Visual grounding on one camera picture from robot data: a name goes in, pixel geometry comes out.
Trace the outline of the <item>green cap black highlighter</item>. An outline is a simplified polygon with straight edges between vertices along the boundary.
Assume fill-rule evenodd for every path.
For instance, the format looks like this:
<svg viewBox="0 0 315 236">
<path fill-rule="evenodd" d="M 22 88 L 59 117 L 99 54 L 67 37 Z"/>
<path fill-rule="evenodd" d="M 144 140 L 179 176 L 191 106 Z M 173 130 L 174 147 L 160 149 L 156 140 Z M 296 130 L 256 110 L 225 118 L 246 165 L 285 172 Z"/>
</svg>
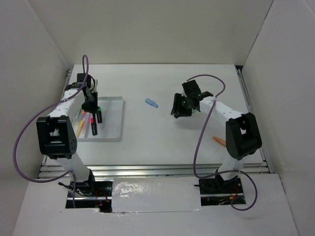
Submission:
<svg viewBox="0 0 315 236">
<path fill-rule="evenodd" d="M 96 118 L 98 123 L 102 123 L 102 113 L 101 113 L 101 108 L 98 107 L 96 111 Z"/>
</svg>

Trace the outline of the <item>pink pastel highlighter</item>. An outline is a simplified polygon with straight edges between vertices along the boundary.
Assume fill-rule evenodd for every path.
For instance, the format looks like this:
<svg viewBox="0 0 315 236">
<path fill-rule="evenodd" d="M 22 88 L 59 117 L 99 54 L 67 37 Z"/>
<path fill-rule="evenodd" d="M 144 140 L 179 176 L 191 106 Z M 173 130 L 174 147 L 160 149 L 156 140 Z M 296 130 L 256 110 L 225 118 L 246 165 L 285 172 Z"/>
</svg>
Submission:
<svg viewBox="0 0 315 236">
<path fill-rule="evenodd" d="M 83 131 L 83 133 L 85 133 L 85 130 L 86 130 L 86 127 L 87 127 L 88 121 L 89 121 L 89 114 L 85 114 L 83 121 L 84 121 L 84 123 L 83 123 L 82 131 Z"/>
</svg>

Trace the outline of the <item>yellow pastel highlighter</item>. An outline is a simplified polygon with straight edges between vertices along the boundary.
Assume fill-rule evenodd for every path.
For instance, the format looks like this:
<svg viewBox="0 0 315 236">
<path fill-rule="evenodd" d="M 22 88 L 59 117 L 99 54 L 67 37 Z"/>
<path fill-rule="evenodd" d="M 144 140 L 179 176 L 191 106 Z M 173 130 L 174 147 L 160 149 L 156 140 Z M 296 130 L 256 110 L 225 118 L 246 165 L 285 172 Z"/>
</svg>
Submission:
<svg viewBox="0 0 315 236">
<path fill-rule="evenodd" d="M 82 119 L 77 125 L 76 131 L 75 131 L 76 137 L 80 136 L 82 128 L 83 128 L 83 125 L 84 125 L 84 120 Z"/>
</svg>

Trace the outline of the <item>pink cap black highlighter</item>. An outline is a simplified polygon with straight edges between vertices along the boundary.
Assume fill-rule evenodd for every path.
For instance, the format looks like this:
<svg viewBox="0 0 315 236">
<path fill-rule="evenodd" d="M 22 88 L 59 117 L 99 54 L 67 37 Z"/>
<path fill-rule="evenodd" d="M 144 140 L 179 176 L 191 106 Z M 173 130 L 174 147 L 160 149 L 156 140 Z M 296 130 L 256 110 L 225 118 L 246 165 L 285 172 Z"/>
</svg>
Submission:
<svg viewBox="0 0 315 236">
<path fill-rule="evenodd" d="M 92 129 L 92 135 L 97 135 L 97 124 L 94 118 L 91 118 L 91 129 Z"/>
</svg>

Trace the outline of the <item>orange translucent highlighter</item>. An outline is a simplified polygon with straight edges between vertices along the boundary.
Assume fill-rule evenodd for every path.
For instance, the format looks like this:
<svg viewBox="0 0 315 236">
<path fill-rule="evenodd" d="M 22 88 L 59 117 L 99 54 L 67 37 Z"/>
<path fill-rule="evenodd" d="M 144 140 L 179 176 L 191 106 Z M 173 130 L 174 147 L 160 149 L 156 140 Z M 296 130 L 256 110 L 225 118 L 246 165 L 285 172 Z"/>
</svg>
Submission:
<svg viewBox="0 0 315 236">
<path fill-rule="evenodd" d="M 217 137 L 217 136 L 213 136 L 213 140 L 214 140 L 215 142 L 217 142 L 218 144 L 220 144 L 220 145 L 226 147 L 226 141 L 225 141 L 224 139 L 221 139 L 221 138 L 219 138 L 219 137 Z"/>
</svg>

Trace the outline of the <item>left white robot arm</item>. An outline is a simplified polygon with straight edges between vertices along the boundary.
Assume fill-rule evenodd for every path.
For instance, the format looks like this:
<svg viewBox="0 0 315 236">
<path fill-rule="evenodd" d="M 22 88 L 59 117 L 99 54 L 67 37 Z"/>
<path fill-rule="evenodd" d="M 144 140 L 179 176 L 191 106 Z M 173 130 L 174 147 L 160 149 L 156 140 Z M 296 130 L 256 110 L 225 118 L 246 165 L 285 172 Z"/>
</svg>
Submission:
<svg viewBox="0 0 315 236">
<path fill-rule="evenodd" d="M 62 103 L 48 116 L 36 121 L 39 149 L 60 164 L 70 175 L 68 189 L 81 196 L 92 196 L 97 183 L 92 171 L 84 165 L 77 153 L 78 134 L 72 122 L 78 111 L 92 115 L 92 134 L 97 135 L 97 124 L 102 122 L 98 106 L 97 82 L 88 73 L 77 74 L 76 82 L 67 85 Z"/>
</svg>

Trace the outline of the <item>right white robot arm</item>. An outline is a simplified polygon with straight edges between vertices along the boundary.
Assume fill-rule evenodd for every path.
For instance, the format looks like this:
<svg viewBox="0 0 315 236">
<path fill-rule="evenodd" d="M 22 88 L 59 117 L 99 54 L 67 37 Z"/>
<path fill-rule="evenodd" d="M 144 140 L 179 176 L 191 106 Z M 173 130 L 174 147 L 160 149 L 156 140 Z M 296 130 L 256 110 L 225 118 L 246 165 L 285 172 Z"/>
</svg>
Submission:
<svg viewBox="0 0 315 236">
<path fill-rule="evenodd" d="M 215 180 L 215 188 L 225 193 L 232 186 L 231 180 L 241 172 L 245 159 L 262 147 L 262 139 L 253 113 L 241 113 L 218 101 L 226 89 L 224 81 L 218 81 L 221 82 L 222 89 L 216 95 L 208 91 L 202 92 L 194 79 L 184 82 L 183 93 L 174 94 L 171 115 L 174 118 L 190 117 L 194 110 L 207 114 L 194 152 L 193 174 L 198 179 L 219 177 Z M 201 176 L 196 170 L 197 156 L 210 118 L 224 127 L 227 156 L 215 173 Z"/>
</svg>

